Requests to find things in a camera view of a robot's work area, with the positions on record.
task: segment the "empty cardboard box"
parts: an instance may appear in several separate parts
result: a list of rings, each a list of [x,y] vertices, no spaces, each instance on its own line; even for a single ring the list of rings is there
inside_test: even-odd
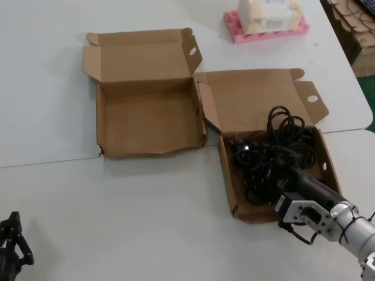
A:
[[[191,29],[88,33],[83,72],[98,82],[97,144],[107,157],[201,148],[206,136]]]
[[[266,141],[268,114],[277,105],[287,107],[292,115],[302,117],[306,126],[312,128],[317,163],[308,172],[341,193],[322,134],[314,126],[329,112],[311,81],[297,81],[303,75],[303,70],[295,68],[221,71],[196,76],[205,117],[220,133],[221,167],[230,211],[236,218],[249,223],[277,220],[272,206],[246,202],[242,176],[232,166],[230,143],[236,139]],[[310,96],[318,99],[310,102]]]

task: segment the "black cable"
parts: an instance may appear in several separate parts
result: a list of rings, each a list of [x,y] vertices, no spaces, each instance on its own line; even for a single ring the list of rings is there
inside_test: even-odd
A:
[[[341,233],[341,235],[340,235],[340,238],[339,238],[339,244],[341,245],[341,239],[342,239],[342,237],[345,235],[345,232],[347,231],[347,229],[355,222],[355,221],[357,221],[357,220],[359,220],[360,218],[364,218],[364,217],[353,217],[353,219],[351,220],[351,222],[350,223],[348,223],[347,224],[347,226],[344,228],[344,230],[342,231],[342,233]]]
[[[286,118],[275,129],[272,122],[281,115]],[[316,162],[312,131],[305,128],[301,117],[291,115],[283,106],[274,107],[268,114],[265,142],[237,140],[232,147],[232,164],[242,172],[244,196],[252,205],[266,205],[278,200],[279,194],[267,186],[274,163],[308,169]]]
[[[294,230],[291,231],[291,234],[293,234],[296,238],[298,238],[299,240],[301,240],[303,243],[307,244],[307,245],[312,245],[314,244],[314,240],[315,238],[318,236],[318,233],[314,233],[312,236],[311,236],[311,239],[310,241],[308,241],[307,239],[305,239],[304,237],[300,236],[297,232],[295,232]]]
[[[368,221],[372,221],[373,217],[375,216],[375,212],[372,214],[372,216],[368,219]]]

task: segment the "coiled black cable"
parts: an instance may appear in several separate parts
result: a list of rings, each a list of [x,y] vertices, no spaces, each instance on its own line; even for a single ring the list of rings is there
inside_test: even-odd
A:
[[[279,115],[286,115],[286,118],[275,129],[272,122]],[[291,115],[283,106],[274,107],[268,114],[265,142],[233,142],[232,163],[242,172],[244,196],[253,205],[272,204],[278,200],[279,194],[267,185],[275,162],[308,169],[315,161],[312,131],[305,127],[301,117]]]

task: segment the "hole in box flap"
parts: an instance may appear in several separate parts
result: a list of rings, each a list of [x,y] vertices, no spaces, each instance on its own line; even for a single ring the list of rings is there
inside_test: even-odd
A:
[[[309,102],[316,102],[318,100],[318,97],[315,95],[311,95],[307,98]]]
[[[197,51],[197,48],[194,47],[194,48],[191,49],[189,54],[192,56],[192,55],[195,54],[196,51]]]

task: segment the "box flap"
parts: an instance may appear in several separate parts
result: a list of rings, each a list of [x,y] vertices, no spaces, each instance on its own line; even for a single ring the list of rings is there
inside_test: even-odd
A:
[[[206,119],[221,133],[264,130],[277,105],[312,126],[329,113],[310,81],[295,81],[304,71],[262,69],[221,71],[196,76]],[[308,101],[315,96],[315,102]]]
[[[88,33],[82,70],[102,83],[190,77],[202,61],[191,29]]]

